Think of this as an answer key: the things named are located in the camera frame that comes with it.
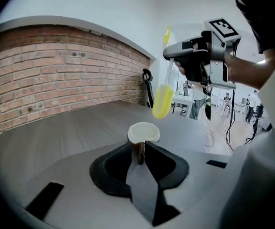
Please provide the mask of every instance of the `table surface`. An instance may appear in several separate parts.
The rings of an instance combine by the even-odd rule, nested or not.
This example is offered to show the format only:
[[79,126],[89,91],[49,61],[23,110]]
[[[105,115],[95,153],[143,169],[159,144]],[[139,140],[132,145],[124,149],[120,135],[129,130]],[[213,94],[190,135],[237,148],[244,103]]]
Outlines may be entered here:
[[152,109],[111,102],[35,121],[0,136],[0,182],[11,193],[66,157],[127,141],[129,127],[150,122],[160,130],[160,144],[205,152],[206,134],[196,120],[169,113],[155,119]]
[[[129,199],[97,189],[88,172],[95,157],[125,143],[128,128],[140,121],[155,124],[160,130],[159,145],[190,165],[190,175],[182,184],[164,191],[168,204],[182,213],[157,228],[218,228],[243,158],[205,154],[205,133],[196,120],[171,113],[157,120],[150,108],[125,102],[75,110],[4,132],[0,188],[5,198],[22,217],[35,220],[23,208],[48,182],[56,181],[64,189],[45,224],[35,222],[42,228],[152,228]],[[245,146],[237,148],[234,154],[245,150]],[[211,159],[228,165],[221,169],[206,164]]]

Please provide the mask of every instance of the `white cup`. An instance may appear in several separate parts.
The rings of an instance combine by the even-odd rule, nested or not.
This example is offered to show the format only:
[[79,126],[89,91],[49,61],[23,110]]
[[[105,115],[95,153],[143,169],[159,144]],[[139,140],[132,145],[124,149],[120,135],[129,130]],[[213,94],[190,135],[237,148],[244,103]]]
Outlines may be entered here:
[[136,152],[140,165],[142,165],[145,160],[145,142],[157,142],[159,139],[160,131],[152,123],[138,122],[128,130],[128,140],[133,144],[133,151]]

